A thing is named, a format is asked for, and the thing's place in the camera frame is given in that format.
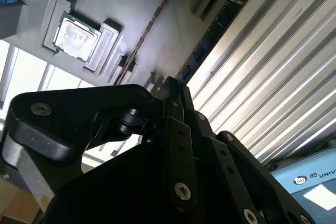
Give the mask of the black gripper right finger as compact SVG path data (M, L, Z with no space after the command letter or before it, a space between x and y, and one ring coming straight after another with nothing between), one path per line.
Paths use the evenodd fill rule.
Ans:
M229 131L215 134L182 89L202 213L198 223L313 223L314 219Z

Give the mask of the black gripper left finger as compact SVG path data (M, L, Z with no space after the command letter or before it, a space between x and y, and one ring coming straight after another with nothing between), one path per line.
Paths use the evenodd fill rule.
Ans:
M133 134L141 144L189 144L182 88L167 78L156 95L136 84L20 94L4 127L4 162L47 209L81 171L85 151Z

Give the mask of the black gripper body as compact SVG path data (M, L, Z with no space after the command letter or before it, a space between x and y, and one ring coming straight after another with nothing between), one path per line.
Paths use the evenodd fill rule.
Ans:
M234 223L228 190L189 144L141 144L68 183L45 223Z

